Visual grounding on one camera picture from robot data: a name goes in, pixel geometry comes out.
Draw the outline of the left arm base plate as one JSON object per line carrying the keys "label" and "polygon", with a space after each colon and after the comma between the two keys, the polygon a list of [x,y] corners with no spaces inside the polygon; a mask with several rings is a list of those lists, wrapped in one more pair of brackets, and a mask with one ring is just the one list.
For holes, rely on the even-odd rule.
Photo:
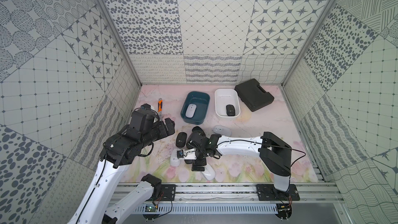
{"label": "left arm base plate", "polygon": [[159,184],[155,186],[150,201],[174,201],[176,187],[175,184]]}

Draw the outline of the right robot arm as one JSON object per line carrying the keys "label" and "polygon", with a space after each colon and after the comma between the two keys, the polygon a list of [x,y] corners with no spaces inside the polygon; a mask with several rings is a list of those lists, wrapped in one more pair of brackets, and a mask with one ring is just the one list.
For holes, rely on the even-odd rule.
{"label": "right robot arm", "polygon": [[188,160],[192,171],[201,172],[207,180],[216,177],[214,169],[207,164],[207,158],[220,159],[226,155],[258,157],[274,174],[274,189],[288,192],[290,189],[291,167],[294,162],[289,144],[271,132],[264,132],[255,138],[232,138],[213,134],[207,138],[203,130],[195,127],[186,142],[187,150],[179,151],[180,160]]}

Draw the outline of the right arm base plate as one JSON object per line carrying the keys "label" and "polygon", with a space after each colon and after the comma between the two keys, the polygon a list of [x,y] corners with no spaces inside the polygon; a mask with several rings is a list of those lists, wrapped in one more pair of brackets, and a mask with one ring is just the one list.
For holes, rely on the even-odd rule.
{"label": "right arm base plate", "polygon": [[300,196],[296,185],[290,184],[287,192],[277,190],[271,184],[257,184],[256,191],[259,201],[299,201]]}

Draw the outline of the black mouse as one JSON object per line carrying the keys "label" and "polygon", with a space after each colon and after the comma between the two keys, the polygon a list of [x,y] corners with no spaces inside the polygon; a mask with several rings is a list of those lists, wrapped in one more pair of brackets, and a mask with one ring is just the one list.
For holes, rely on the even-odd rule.
{"label": "black mouse", "polygon": [[176,138],[176,147],[177,148],[184,148],[187,142],[187,133],[185,132],[180,132],[177,135]]}
{"label": "black mouse", "polygon": [[226,113],[227,113],[227,116],[229,116],[229,117],[236,116],[236,111],[235,111],[234,105],[228,104],[226,106]]}

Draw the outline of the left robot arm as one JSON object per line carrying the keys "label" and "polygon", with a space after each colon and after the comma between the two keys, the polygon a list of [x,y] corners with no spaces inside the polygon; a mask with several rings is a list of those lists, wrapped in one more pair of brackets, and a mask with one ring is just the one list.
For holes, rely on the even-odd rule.
{"label": "left robot arm", "polygon": [[112,196],[135,158],[144,158],[143,149],[175,134],[175,122],[162,120],[144,104],[131,113],[130,122],[103,144],[92,182],[71,217],[71,224],[122,224],[144,202],[161,201],[165,197],[162,180],[145,175],[127,196],[110,206]]}

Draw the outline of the white mouse bottom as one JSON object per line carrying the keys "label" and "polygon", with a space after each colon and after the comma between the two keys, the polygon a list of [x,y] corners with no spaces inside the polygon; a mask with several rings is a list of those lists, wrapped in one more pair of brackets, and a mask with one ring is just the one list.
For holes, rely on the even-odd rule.
{"label": "white mouse bottom", "polygon": [[216,177],[215,170],[208,164],[204,167],[204,171],[202,171],[202,175],[208,181],[212,181]]}

